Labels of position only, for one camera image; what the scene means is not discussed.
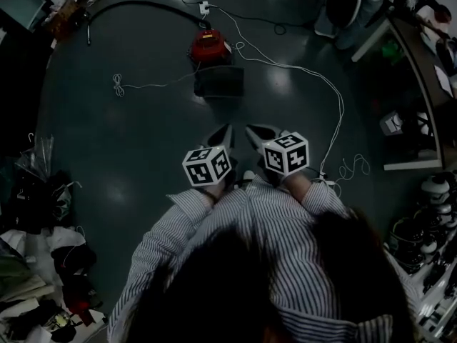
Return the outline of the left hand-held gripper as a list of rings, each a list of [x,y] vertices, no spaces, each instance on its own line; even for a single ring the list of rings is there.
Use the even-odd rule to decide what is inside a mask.
[[[201,142],[203,148],[189,151],[182,166],[192,187],[217,185],[234,171],[238,162],[227,148],[235,147],[235,131],[231,124],[224,124]]]

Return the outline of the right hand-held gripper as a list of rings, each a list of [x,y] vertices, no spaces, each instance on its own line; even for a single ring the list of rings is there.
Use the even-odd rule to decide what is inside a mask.
[[[263,153],[265,168],[282,179],[309,167],[309,143],[298,132],[247,124],[245,135],[253,149]]]

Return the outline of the person's right forearm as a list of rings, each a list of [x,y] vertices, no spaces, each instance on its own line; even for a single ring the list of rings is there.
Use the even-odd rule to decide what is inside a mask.
[[[344,219],[350,217],[348,207],[326,182],[311,181],[303,172],[296,172],[287,176],[283,180],[283,185],[291,196],[314,216],[330,212]]]

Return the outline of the person's left forearm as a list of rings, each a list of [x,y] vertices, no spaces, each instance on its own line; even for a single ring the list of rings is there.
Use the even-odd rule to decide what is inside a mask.
[[[182,253],[217,200],[206,190],[196,189],[172,194],[169,199],[172,207],[145,233],[132,255],[119,307],[126,305],[146,288],[146,280],[161,263]]]

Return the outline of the red vacuum cleaner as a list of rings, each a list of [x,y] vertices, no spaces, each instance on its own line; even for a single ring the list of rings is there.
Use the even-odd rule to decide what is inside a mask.
[[[233,50],[224,35],[215,29],[197,33],[188,50],[190,60],[200,68],[233,63]]]

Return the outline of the striped shirt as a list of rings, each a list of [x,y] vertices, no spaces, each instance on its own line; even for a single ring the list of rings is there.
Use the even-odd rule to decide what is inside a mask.
[[[416,343],[403,270],[361,214],[314,216],[255,177],[109,319],[108,343]]]

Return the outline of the small white box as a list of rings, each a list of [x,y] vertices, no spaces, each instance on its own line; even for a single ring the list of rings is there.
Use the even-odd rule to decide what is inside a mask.
[[[385,115],[379,122],[381,131],[385,136],[395,136],[402,134],[403,120],[397,111]]]

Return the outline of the green object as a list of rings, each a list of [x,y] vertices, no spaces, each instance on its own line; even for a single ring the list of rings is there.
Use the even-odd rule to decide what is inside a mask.
[[[388,40],[381,48],[382,57],[386,59],[391,66],[396,65],[404,57],[403,49],[393,39]]]

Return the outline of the wooden table with white legs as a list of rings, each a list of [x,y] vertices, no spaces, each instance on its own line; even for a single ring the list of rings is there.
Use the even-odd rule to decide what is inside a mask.
[[[391,32],[399,42],[417,78],[431,122],[429,127],[433,131],[436,149],[424,152],[412,161],[384,164],[383,169],[446,169],[456,165],[457,139],[452,140],[452,137],[453,131],[457,131],[457,108],[451,105],[457,104],[457,99],[442,88],[436,68],[442,69],[443,65],[425,47],[418,29],[413,24],[392,14],[387,15],[381,25],[358,47],[351,61],[359,61],[388,32]]]

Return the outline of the cluttered rack of pots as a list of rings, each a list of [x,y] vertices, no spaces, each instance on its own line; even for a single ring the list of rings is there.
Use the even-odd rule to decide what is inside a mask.
[[[457,169],[421,184],[416,211],[385,244],[416,301],[420,343],[457,343]]]

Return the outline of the brown cardboard box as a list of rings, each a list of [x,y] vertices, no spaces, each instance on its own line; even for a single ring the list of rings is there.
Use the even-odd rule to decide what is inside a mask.
[[[42,22],[44,30],[55,40],[63,41],[76,31],[86,18],[86,9],[75,0],[61,0],[51,6]]]

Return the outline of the grey cabinet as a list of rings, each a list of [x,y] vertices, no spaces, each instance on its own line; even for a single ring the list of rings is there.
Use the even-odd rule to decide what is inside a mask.
[[[46,16],[47,0],[0,0],[0,9],[30,32]]]

